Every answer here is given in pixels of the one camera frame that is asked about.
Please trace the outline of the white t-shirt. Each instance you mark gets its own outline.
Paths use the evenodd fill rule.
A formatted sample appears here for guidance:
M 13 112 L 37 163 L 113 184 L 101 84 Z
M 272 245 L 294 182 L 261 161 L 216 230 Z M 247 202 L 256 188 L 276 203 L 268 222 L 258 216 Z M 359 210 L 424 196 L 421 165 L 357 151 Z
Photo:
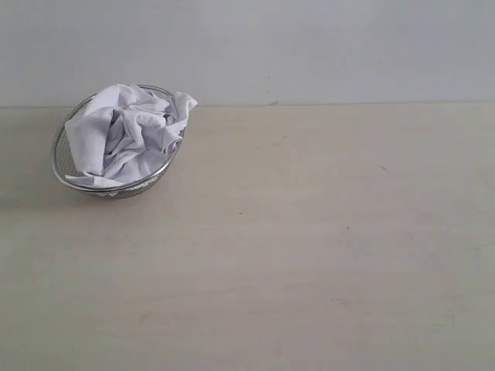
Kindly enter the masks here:
M 183 92 L 160 96 L 137 85 L 104 88 L 64 125 L 77 171 L 67 180 L 90 189 L 143 180 L 171 158 L 196 105 Z

